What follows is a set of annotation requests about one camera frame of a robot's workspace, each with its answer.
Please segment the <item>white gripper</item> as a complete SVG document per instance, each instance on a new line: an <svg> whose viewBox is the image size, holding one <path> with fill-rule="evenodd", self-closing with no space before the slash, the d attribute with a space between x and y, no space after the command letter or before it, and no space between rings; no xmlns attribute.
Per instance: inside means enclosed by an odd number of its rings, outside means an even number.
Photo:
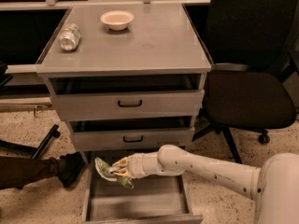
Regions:
<svg viewBox="0 0 299 224"><path fill-rule="evenodd" d="M124 157L112 164L113 167L127 167L127 169L114 169L110 168L109 171L118 176L130 176L131 178L143 178L144 169L143 169L143 154L136 153L131 155L129 158Z"/></svg>

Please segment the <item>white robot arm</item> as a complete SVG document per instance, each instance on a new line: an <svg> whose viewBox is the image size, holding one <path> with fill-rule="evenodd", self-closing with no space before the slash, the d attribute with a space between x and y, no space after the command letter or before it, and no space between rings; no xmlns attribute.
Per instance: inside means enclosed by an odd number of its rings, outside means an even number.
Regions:
<svg viewBox="0 0 299 224"><path fill-rule="evenodd" d="M192 154L173 145L116 161L110 172L143 178L186 171L214 181L255 202L254 224L299 224L299 155L280 153L261 167Z"/></svg>

